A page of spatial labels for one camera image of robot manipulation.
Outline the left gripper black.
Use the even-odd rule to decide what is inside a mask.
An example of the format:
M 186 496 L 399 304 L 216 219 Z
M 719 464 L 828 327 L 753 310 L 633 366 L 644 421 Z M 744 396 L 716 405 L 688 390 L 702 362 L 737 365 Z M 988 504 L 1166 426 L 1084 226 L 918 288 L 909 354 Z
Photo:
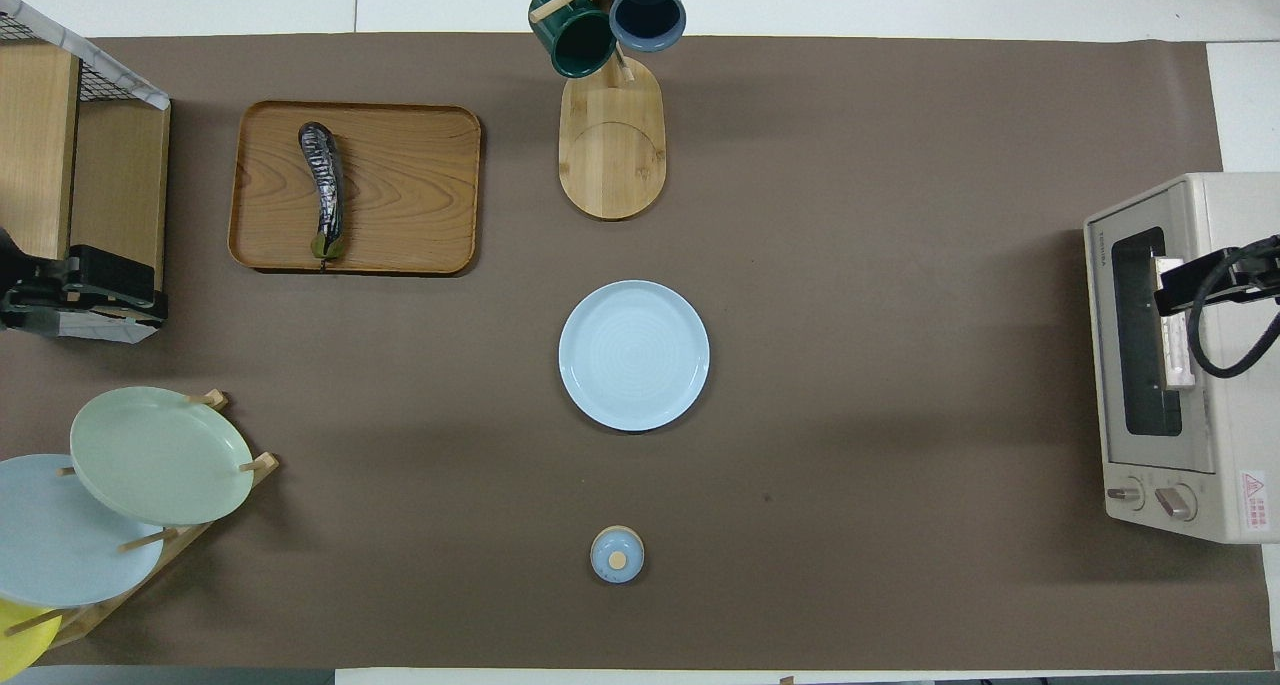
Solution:
M 4 328 L 160 328 L 168 318 L 154 269 L 104 248 L 73 246 L 65 259 L 44 259 L 4 246 L 1 271 Z

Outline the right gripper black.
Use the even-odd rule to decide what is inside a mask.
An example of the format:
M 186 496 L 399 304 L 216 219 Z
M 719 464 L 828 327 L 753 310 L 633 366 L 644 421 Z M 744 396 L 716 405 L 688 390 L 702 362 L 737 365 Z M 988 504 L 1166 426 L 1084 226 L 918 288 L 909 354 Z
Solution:
M 1188 311 L 1199 292 L 1204 307 L 1277 298 L 1277 246 L 1279 237 L 1272 236 L 1243 247 L 1216 248 L 1162 271 L 1155 289 L 1157 311 L 1166 318 Z

